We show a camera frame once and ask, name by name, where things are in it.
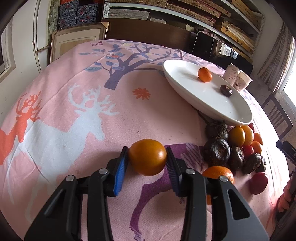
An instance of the picture frame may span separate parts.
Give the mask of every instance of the picture frame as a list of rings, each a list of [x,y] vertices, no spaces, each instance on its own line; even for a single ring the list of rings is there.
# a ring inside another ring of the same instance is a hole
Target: picture frame
[[[53,32],[50,50],[50,63],[78,44],[105,40],[108,27],[109,22],[101,22],[75,26]]]

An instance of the orange fruit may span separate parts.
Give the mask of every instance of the orange fruit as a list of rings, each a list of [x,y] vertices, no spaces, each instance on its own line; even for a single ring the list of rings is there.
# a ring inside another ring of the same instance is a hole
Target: orange fruit
[[[246,136],[244,145],[251,145],[254,141],[254,132],[252,128],[249,126],[242,126],[242,129],[244,130],[244,134]]]
[[[254,149],[254,153],[261,154],[262,152],[262,145],[258,141],[253,141],[251,147]]]
[[[263,145],[263,141],[259,133],[254,133],[254,141],[258,141],[261,145]]]
[[[229,137],[228,137],[229,142],[231,142],[235,146],[241,147],[246,140],[246,134],[243,128],[239,126],[232,128],[228,134],[229,134]]]
[[[231,183],[234,183],[234,176],[227,167],[213,166],[206,169],[202,175],[204,177],[218,179],[219,176],[226,176]],[[212,205],[211,195],[207,195],[207,204]]]
[[[131,145],[128,157],[137,173],[144,176],[154,176],[165,167],[167,152],[160,142],[143,139]]]
[[[200,68],[197,72],[198,78],[202,82],[210,82],[213,79],[211,72],[207,68]]]

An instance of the curtain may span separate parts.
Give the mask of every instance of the curtain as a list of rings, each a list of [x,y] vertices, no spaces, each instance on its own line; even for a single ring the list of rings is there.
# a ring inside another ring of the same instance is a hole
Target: curtain
[[[257,73],[260,79],[263,80],[273,92],[279,88],[281,78],[283,77],[285,69],[288,67],[292,39],[291,32],[284,23],[272,50]]]

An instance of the plastic container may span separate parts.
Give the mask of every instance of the plastic container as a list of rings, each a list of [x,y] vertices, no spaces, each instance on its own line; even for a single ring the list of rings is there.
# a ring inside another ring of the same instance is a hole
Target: plastic container
[[[233,87],[238,91],[242,91],[251,83],[251,81],[252,79],[246,73],[240,71]]]
[[[239,76],[240,69],[233,64],[227,66],[225,73],[223,75],[223,79],[225,79],[232,86],[234,85],[237,77]]]

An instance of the tablecloth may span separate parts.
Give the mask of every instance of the tablecloth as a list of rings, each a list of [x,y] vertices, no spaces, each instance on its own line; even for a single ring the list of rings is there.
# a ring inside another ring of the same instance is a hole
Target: tablecloth
[[[167,82],[162,63],[168,59],[224,72],[181,50],[103,40],[68,51],[22,93],[0,129],[0,209],[21,238],[65,176],[89,176],[135,141],[156,139],[189,167],[207,168],[201,155],[205,123]],[[275,204],[289,178],[287,163],[260,105],[246,90],[242,95],[264,142],[269,183],[263,193],[251,195],[247,181],[253,173],[237,172],[235,186],[271,235]],[[129,165],[119,196],[108,198],[114,240],[179,240],[185,205],[172,191],[166,168],[146,177]],[[83,240],[85,227],[83,217]]]

